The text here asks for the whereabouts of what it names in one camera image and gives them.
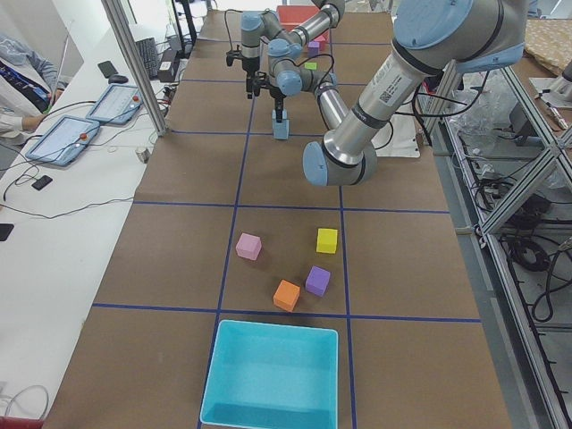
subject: red object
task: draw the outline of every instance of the red object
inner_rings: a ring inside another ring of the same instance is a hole
[[[30,418],[0,417],[0,429],[40,429],[44,420]]]
[[[280,24],[287,31],[292,31],[298,25],[312,18],[320,10],[315,6],[278,6],[276,12],[278,13],[278,19]],[[326,31],[321,36],[318,36],[314,40],[320,43],[320,50],[323,51],[325,48],[325,43],[328,41],[330,36],[330,31]]]

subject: computer mouse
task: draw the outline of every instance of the computer mouse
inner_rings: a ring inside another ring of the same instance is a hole
[[[123,76],[121,74],[112,74],[107,80],[107,83],[127,83],[127,82],[129,82],[127,76]]]

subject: light blue box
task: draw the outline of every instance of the light blue box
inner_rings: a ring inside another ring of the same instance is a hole
[[[338,333],[223,320],[200,420],[247,429],[337,429]]]

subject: orange cube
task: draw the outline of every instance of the orange cube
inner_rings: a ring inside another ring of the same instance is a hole
[[[274,293],[274,305],[291,313],[299,297],[300,287],[282,280]]]

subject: purple cube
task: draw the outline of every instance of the purple cube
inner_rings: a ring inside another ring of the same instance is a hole
[[[256,261],[261,248],[262,241],[260,240],[260,237],[243,232],[236,245],[236,253],[239,257],[245,257],[246,259]]]
[[[318,297],[322,297],[328,287],[330,275],[332,274],[329,271],[326,271],[319,266],[312,266],[310,274],[306,279],[306,290],[308,292],[312,292]]]
[[[320,42],[311,41],[307,44],[307,56],[312,57],[320,54]]]

